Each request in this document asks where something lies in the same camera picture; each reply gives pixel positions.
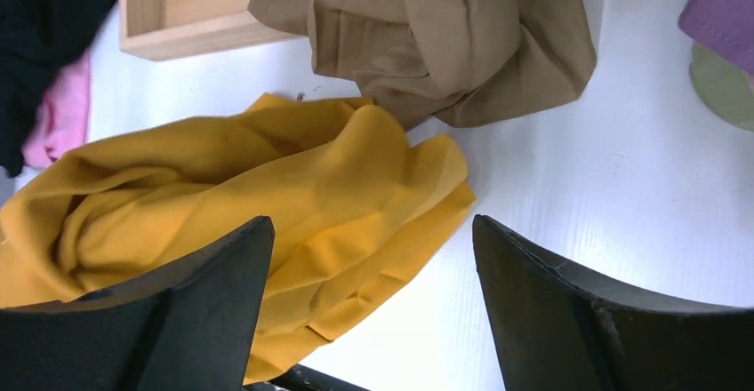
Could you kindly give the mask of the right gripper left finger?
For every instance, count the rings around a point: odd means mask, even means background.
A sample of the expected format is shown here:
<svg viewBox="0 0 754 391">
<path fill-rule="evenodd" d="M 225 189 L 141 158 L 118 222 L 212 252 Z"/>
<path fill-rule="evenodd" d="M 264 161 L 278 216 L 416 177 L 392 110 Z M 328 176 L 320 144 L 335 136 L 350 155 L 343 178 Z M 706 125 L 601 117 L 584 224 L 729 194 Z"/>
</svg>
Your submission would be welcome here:
<svg viewBox="0 0 754 391">
<path fill-rule="evenodd" d="M 123 283 L 3 310 L 2 389 L 241 389 L 274 235 L 260 216 Z"/>
</svg>

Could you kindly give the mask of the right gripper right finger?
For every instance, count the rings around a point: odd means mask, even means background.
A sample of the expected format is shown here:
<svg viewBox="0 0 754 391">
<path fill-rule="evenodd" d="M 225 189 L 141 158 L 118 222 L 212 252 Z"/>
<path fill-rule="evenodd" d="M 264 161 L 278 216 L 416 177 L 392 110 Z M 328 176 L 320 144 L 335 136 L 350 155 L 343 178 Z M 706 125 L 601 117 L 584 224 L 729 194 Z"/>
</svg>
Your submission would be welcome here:
<svg viewBox="0 0 754 391">
<path fill-rule="evenodd" d="M 496 220 L 473 221 L 508 390 L 750 390 L 753 312 L 604 275 Z"/>
</svg>

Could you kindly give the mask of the yellow garment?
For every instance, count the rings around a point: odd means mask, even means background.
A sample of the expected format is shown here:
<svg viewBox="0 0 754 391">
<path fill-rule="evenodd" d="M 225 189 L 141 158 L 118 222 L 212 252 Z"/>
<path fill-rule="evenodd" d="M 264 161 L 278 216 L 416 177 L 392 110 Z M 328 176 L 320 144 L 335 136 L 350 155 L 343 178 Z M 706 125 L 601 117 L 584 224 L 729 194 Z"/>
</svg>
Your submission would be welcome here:
<svg viewBox="0 0 754 391">
<path fill-rule="evenodd" d="M 368 98 L 265 94 L 68 151 L 1 209 L 1 305 L 71 301 L 258 216 L 276 237 L 245 382 L 273 379 L 409 283 L 475 202 L 448 136 Z"/>
</svg>

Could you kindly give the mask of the tan pleated skirt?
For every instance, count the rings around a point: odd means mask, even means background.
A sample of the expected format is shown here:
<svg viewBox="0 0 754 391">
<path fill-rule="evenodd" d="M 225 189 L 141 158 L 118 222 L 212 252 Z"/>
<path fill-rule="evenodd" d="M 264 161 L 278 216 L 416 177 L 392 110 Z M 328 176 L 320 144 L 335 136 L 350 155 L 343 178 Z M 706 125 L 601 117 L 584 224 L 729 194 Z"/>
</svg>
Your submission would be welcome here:
<svg viewBox="0 0 754 391">
<path fill-rule="evenodd" d="M 597 64 L 582 0 L 250 0 L 308 38 L 315 73 L 406 127 L 476 127 L 577 100 Z"/>
</svg>

